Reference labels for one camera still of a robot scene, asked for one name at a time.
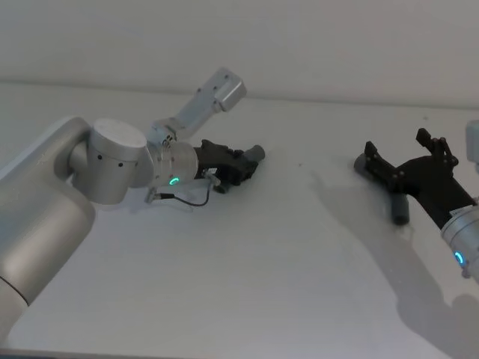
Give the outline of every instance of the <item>white table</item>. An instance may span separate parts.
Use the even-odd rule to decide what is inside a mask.
[[[67,114],[146,130],[188,99],[0,85],[0,165]],[[267,158],[203,209],[129,192],[12,330],[4,351],[161,358],[479,358],[479,286],[411,203],[388,221],[384,194],[356,175],[373,140],[396,165],[424,154],[419,127],[445,136],[472,194],[464,127],[479,112],[247,99],[194,138]],[[192,190],[200,200],[202,188]]]

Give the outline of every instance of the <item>gray cylinder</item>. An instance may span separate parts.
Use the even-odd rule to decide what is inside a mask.
[[[455,215],[444,225],[441,236],[465,273],[479,283],[479,208],[473,206]]]
[[[15,289],[0,279],[0,344],[27,309],[26,301]]]
[[[80,144],[70,159],[75,170],[73,186],[92,202],[120,203],[133,182],[146,144],[145,136],[127,123],[98,120],[88,144]]]
[[[170,147],[148,144],[153,159],[153,182],[149,187],[176,185],[195,179],[198,157],[191,144],[173,142]]]
[[[68,156],[89,130],[81,118],[68,120],[0,180],[0,278],[28,304],[94,222],[91,203],[65,183]]]

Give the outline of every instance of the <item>robotic arm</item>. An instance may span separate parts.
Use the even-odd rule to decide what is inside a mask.
[[[468,159],[479,162],[479,121],[467,127]],[[391,217],[395,224],[409,222],[406,195],[413,196],[441,230],[441,236],[452,250],[464,277],[479,283],[479,206],[454,179],[453,169],[459,164],[445,138],[431,138],[419,129],[416,141],[430,152],[429,156],[411,159],[395,167],[384,160],[372,142],[355,162],[361,175],[382,185],[391,195]]]
[[[200,178],[225,193],[251,178],[265,157],[260,146],[181,141],[245,94],[242,80],[220,69],[176,117],[156,121],[148,139],[117,120],[90,126],[71,117],[0,172],[0,340],[90,232],[91,202],[117,204],[129,187],[146,187],[151,203],[164,198],[158,187]]]

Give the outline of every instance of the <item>black wire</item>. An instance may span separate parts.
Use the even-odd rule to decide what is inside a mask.
[[[208,185],[207,198],[203,203],[188,202],[187,200],[184,200],[183,198],[179,198],[179,197],[175,196],[174,194],[169,194],[169,193],[160,193],[160,196],[162,196],[163,200],[178,200],[181,203],[187,204],[187,205],[192,206],[192,207],[202,207],[202,206],[205,206],[208,203],[208,201],[210,200],[210,191],[211,191],[211,183]]]

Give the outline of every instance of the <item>cylindrical joint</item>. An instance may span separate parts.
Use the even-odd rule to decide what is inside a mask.
[[[70,157],[70,166],[76,170],[73,186],[92,202],[120,203],[132,184],[146,144],[145,136],[127,123],[98,120],[88,145],[79,144]]]
[[[15,289],[0,279],[0,343],[27,309],[27,302]]]
[[[150,187],[186,183],[195,178],[198,157],[191,144],[174,142],[170,147],[149,146],[154,165]]]
[[[479,207],[456,214],[444,225],[441,236],[460,266],[479,283]]]

